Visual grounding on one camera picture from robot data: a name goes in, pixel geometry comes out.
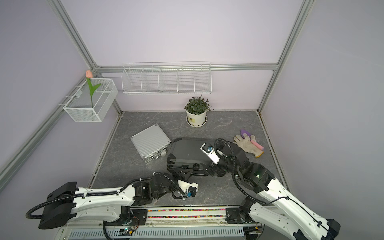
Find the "black poker set case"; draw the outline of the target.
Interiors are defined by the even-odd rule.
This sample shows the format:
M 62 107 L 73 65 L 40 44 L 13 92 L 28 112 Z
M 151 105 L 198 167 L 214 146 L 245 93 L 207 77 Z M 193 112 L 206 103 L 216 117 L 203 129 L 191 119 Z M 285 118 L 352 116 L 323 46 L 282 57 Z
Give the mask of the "black poker set case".
M 215 141 L 193 138 L 178 138 L 172 143 L 170 153 L 167 156 L 167 169 L 192 169 L 194 176 L 210 176 L 206 168 L 215 165 L 210 158 L 201 151 L 203 143 L 209 143 L 214 147 L 218 156 L 232 157 L 233 169 L 244 172 L 251 166 L 246 153 L 238 145 L 224 139 Z

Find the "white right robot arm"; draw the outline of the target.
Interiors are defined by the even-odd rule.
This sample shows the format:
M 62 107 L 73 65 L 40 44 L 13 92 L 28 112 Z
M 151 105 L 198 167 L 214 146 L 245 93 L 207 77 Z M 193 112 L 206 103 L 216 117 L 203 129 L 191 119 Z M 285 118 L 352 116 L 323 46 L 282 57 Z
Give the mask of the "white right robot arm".
M 243 149 L 224 139 L 204 143 L 201 151 L 211 159 L 211 175 L 230 173 L 245 195 L 238 208 L 227 211 L 229 224 L 260 223 L 291 240 L 334 240 L 341 225 L 325 219 L 291 194 L 263 165 L 250 162 Z

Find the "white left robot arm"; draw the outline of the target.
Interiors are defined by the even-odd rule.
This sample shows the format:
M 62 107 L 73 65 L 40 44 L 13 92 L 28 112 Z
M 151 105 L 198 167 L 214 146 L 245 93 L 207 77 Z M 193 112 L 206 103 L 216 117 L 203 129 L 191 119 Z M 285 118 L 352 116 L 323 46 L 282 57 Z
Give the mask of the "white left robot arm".
M 185 174 L 154 172 L 151 177 L 129 181 L 122 187 L 90 189 L 68 182 L 48 194 L 45 202 L 31 208 L 26 218 L 39 220 L 39 229 L 62 227 L 74 221 L 129 223 L 131 206 L 144 206 L 172 194 L 174 199 L 195 197 L 199 185 L 188 183 Z

